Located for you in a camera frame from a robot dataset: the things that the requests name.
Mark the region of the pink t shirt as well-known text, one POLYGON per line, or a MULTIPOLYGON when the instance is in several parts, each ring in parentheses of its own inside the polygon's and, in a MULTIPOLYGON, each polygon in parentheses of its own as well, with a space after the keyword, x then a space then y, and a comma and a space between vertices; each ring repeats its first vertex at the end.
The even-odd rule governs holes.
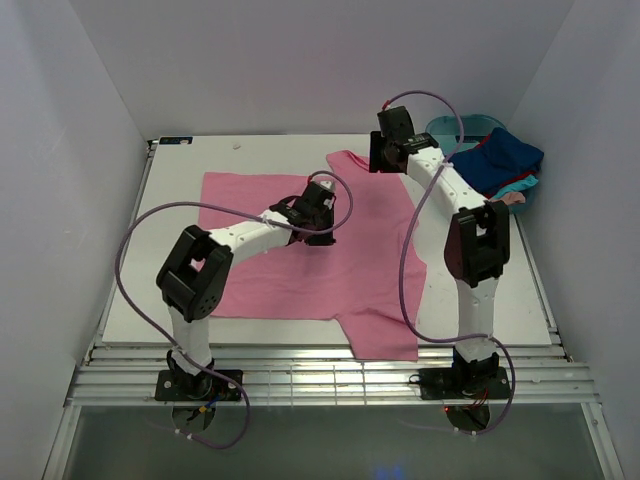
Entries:
POLYGON ((210 338, 240 330, 267 338, 280 320, 335 320, 356 358, 414 361, 417 338, 405 322, 417 316, 427 267, 414 250, 401 255, 413 203, 399 175, 366 172, 362 156, 326 160, 346 182, 336 188, 335 216, 346 221, 336 243, 298 242, 233 267, 210 338))

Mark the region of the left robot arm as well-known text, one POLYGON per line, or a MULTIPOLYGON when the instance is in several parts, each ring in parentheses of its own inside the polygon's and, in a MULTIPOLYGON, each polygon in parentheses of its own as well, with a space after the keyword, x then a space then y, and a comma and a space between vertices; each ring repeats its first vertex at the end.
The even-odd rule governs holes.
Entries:
POLYGON ((161 267, 156 284, 171 317, 178 345, 167 355, 171 379, 182 395, 201 399, 210 394, 213 378, 208 317, 223 298, 232 268, 271 249, 304 242, 309 246, 335 243, 335 183, 308 182, 300 195, 286 197, 264 211, 259 221, 204 230, 183 230, 161 267))

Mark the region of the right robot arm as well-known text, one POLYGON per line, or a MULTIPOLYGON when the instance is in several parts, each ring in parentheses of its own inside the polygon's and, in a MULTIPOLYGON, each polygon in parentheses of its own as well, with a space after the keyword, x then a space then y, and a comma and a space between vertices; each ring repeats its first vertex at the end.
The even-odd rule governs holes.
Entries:
POLYGON ((443 258, 456 283, 458 333, 448 339, 452 363, 426 368, 416 384, 424 400, 506 399, 510 385, 494 336, 495 295, 510 259, 508 207, 476 192, 445 159, 436 140, 418 134, 403 106, 383 106, 370 134, 369 170, 405 174, 433 199, 449 220, 443 258))

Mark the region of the teal plastic laundry basket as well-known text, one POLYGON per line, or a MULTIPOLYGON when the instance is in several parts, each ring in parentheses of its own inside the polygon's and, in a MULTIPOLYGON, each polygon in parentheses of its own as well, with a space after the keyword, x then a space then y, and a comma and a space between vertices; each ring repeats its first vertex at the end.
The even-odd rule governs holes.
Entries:
POLYGON ((533 200, 544 153, 498 120, 473 114, 458 123, 453 116, 441 116, 431 120, 425 132, 445 155, 453 155, 450 163, 456 171, 487 199, 504 202, 513 214, 533 200))

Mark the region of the light pink garment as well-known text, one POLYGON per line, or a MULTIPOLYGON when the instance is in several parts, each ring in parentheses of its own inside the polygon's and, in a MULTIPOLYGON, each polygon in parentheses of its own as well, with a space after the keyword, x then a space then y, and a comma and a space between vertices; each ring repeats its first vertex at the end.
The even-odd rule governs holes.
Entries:
POLYGON ((523 205, 526 203, 526 198, 522 192, 507 192, 502 196, 493 197, 491 202, 503 202, 507 206, 523 205))

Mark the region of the turquoise garment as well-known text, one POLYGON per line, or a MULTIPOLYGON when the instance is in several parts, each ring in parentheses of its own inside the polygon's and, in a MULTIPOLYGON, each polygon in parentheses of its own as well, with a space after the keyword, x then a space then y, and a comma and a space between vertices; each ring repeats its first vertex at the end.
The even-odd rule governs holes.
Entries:
POLYGON ((493 196, 493 199, 500 199, 509 193, 525 192, 529 189, 534 188, 538 184, 538 182, 539 180, 535 175, 527 175, 522 179, 511 182, 500 188, 493 196))

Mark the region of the blue label sticker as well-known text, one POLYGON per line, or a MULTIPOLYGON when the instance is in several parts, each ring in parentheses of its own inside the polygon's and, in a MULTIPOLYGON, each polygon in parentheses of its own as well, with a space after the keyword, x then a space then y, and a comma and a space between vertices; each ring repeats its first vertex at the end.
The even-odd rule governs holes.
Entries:
POLYGON ((190 145, 192 136, 164 136, 158 140, 159 145, 190 145))

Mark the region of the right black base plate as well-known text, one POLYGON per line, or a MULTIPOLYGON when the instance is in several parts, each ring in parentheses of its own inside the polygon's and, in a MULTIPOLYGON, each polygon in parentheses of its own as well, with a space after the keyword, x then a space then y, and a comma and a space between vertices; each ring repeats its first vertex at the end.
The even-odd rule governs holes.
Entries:
POLYGON ((463 379, 452 367, 419 369, 417 385, 422 400, 465 400, 486 397, 489 400, 506 400, 511 386, 506 369, 499 367, 489 376, 463 379))

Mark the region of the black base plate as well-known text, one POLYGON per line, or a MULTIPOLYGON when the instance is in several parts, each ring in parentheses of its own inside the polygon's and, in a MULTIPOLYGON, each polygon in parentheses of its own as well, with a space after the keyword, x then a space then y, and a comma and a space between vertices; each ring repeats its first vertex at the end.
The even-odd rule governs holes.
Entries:
POLYGON ((417 385, 422 400, 465 400, 486 397, 489 400, 506 400, 511 386, 506 369, 499 367, 489 376, 463 379, 452 367, 419 369, 417 385))
POLYGON ((154 399, 161 402, 239 401, 241 393, 229 380, 212 377, 200 372, 190 375, 184 372, 161 370, 157 377, 154 399))

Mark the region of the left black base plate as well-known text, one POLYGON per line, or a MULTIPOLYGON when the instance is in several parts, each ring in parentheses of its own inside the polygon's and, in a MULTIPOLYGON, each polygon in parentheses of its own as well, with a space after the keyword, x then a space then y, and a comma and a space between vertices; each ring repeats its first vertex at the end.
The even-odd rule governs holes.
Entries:
POLYGON ((200 372, 190 375, 184 372, 161 370, 157 377, 154 399, 161 402, 239 401, 241 393, 229 380, 212 377, 200 372))

